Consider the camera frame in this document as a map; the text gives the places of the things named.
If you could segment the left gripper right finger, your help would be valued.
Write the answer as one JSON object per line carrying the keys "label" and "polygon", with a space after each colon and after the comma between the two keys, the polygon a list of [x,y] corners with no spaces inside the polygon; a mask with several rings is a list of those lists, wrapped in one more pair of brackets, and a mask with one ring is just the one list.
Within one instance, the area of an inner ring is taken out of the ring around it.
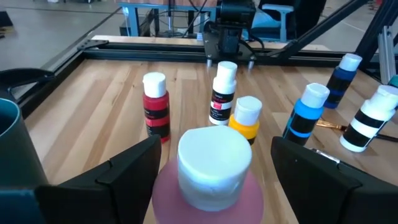
{"label": "left gripper right finger", "polygon": [[271,157],[299,223],[397,223],[397,186],[278,136]]}

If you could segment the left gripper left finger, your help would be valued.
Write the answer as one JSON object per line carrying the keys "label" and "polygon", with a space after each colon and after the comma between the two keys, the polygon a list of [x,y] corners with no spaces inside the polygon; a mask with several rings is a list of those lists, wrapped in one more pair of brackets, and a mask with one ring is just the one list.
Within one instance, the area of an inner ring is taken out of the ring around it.
{"label": "left gripper left finger", "polygon": [[161,150],[154,135],[62,184],[1,189],[1,223],[142,223]]}

